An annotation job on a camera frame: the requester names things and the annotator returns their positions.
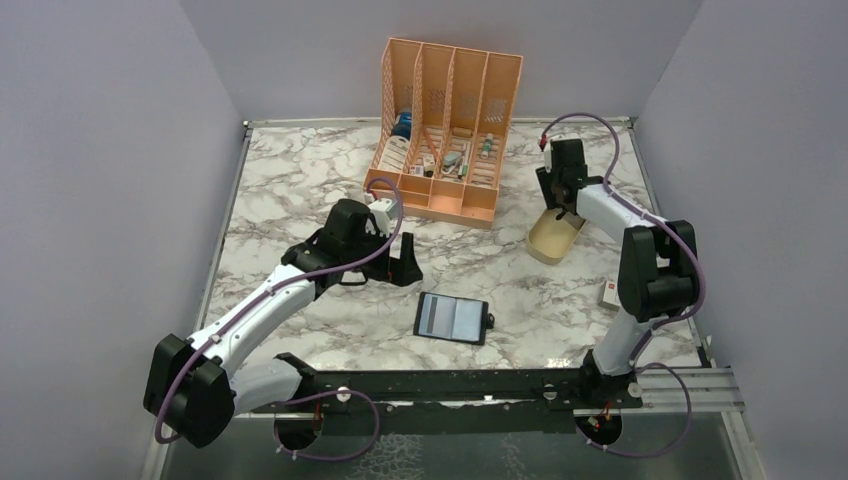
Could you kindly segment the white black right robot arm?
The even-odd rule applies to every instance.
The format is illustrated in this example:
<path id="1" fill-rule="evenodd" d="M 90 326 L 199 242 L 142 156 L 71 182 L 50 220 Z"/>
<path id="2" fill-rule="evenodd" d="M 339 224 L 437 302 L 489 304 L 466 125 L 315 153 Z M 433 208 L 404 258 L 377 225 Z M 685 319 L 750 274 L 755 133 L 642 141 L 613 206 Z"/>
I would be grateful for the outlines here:
<path id="1" fill-rule="evenodd" d="M 549 211 L 569 223 L 587 221 L 621 248 L 617 293 L 620 309 L 603 339 L 584 357 L 579 398 L 600 407 L 626 391 L 638 355 L 662 321 L 696 304 L 701 293 L 693 226 L 654 217 L 588 172 L 579 139 L 544 139 L 536 175 Z"/>

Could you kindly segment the black leather card holder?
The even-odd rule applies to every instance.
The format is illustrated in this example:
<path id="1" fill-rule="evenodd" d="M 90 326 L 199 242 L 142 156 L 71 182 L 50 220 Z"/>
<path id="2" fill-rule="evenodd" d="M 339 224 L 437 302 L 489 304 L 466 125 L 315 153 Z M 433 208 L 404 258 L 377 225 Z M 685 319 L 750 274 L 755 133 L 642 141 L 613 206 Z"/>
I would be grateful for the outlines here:
<path id="1" fill-rule="evenodd" d="M 483 345 L 495 326 L 489 303 L 477 299 L 422 292 L 412 334 L 469 345 Z"/>

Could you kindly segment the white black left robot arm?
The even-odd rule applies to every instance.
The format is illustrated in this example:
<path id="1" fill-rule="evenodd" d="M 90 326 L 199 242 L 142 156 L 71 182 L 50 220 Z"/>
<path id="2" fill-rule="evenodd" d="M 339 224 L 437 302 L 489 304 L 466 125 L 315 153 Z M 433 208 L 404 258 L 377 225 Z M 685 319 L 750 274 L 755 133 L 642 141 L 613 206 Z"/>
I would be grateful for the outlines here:
<path id="1" fill-rule="evenodd" d="M 365 204 L 338 201 L 324 226 L 289 247 L 269 277 L 212 325 L 185 338 L 169 334 L 155 347 L 143 406 L 168 444 L 180 439 L 203 448 L 237 415 L 282 402 L 290 410 L 313 401 L 314 384 L 303 368 L 275 359 L 244 368 L 247 357 L 284 321 L 340 285 L 356 271 L 368 280 L 407 286 L 422 278 L 414 238 L 401 232 L 399 199 Z"/>

